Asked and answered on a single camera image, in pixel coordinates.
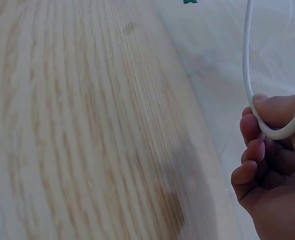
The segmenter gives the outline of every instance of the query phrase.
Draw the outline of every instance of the white cord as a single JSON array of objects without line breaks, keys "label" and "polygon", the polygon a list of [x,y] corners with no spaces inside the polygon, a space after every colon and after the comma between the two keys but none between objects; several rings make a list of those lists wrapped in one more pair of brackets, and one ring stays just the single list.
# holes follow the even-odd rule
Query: white cord
[{"label": "white cord", "polygon": [[260,115],[258,114],[254,106],[254,95],[250,83],[250,68],[249,68],[249,48],[250,48],[250,28],[252,19],[252,8],[253,0],[247,0],[245,24],[244,24],[244,36],[243,36],[243,56],[242,56],[242,68],[243,68],[243,79],[245,85],[245,91],[249,106],[252,110],[253,115],[257,118],[258,125],[261,131],[270,139],[282,140],[286,139],[295,134],[295,117],[283,128],[273,130],[269,128]]}]

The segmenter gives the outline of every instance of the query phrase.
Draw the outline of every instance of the skin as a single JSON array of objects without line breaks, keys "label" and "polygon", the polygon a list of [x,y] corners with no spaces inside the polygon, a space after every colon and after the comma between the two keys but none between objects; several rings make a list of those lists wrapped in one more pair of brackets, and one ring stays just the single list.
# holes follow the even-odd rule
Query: skin
[{"label": "skin", "polygon": [[[254,99],[271,128],[282,128],[295,116],[295,95],[259,94]],[[238,202],[252,217],[261,240],[294,240],[295,134],[282,141],[265,137],[249,107],[242,113],[240,130],[246,150],[231,175]]]}]

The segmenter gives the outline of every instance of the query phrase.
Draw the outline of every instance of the green object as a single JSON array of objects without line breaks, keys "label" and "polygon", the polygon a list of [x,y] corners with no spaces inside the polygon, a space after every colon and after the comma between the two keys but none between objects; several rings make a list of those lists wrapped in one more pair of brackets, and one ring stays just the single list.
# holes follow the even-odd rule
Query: green object
[{"label": "green object", "polygon": [[192,3],[192,4],[197,4],[198,1],[197,0],[183,0],[184,4],[188,4],[188,3]]}]

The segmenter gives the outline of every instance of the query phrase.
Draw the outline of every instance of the light wood table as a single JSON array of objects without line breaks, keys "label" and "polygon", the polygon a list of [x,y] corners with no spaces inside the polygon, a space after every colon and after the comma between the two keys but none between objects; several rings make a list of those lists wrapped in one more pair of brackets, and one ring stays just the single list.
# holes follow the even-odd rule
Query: light wood table
[{"label": "light wood table", "polygon": [[0,0],[0,240],[238,240],[146,0]]}]

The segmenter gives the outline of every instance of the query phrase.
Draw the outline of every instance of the fingernail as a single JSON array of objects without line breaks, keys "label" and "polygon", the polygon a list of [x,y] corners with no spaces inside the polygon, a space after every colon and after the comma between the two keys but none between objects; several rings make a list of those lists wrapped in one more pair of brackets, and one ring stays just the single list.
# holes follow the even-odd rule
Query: fingernail
[{"label": "fingernail", "polygon": [[265,94],[262,94],[262,93],[257,93],[254,95],[254,102],[259,102],[259,101],[262,101],[262,100],[266,100],[268,99],[269,97]]}]

